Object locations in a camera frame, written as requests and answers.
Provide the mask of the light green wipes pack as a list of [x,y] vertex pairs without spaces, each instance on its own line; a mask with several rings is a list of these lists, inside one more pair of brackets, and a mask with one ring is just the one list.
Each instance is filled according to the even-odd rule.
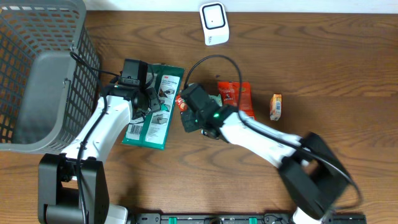
[[215,100],[215,102],[216,102],[219,106],[222,106],[222,105],[223,105],[223,101],[222,101],[222,98],[221,98],[221,95],[220,95],[220,94],[218,94],[218,95],[209,95],[209,97],[210,97],[212,100]]

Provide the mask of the red stick sachet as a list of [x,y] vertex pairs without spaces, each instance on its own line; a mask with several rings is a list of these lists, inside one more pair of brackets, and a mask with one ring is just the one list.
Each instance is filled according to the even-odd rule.
[[187,106],[185,100],[180,95],[176,96],[175,103],[181,112],[184,112],[188,109],[188,106]]

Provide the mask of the dark green package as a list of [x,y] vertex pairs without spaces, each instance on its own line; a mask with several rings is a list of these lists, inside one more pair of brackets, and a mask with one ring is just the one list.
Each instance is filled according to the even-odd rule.
[[152,111],[145,118],[132,120],[127,126],[123,144],[130,146],[165,149],[171,124],[174,101],[182,82],[184,69],[170,65],[155,64],[149,67],[147,83],[159,98],[160,110]]

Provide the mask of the red snack bag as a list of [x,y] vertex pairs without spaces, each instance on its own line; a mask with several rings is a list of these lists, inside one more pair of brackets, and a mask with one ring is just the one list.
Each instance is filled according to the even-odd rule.
[[239,89],[239,82],[218,82],[218,90],[223,104],[238,106],[250,118],[255,119],[252,106],[251,85],[249,82],[243,82]]

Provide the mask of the small orange white box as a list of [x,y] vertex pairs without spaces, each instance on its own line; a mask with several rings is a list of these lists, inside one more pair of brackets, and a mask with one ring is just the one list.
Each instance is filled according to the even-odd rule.
[[270,102],[270,120],[278,121],[282,114],[282,95],[273,94]]

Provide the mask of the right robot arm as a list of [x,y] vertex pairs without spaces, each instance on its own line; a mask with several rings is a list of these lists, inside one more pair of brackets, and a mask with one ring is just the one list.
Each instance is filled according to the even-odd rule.
[[272,129],[232,105],[220,106],[201,85],[185,88],[186,132],[200,129],[208,138],[249,149],[277,168],[297,209],[293,223],[324,223],[350,176],[324,140],[315,133],[302,138]]

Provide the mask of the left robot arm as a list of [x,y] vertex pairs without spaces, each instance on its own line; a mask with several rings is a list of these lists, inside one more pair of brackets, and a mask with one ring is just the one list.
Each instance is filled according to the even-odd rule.
[[60,154],[39,163],[40,223],[127,223],[126,207],[109,201],[104,163],[121,131],[134,119],[160,110],[151,86],[151,64],[127,59],[115,81],[100,85],[96,109]]

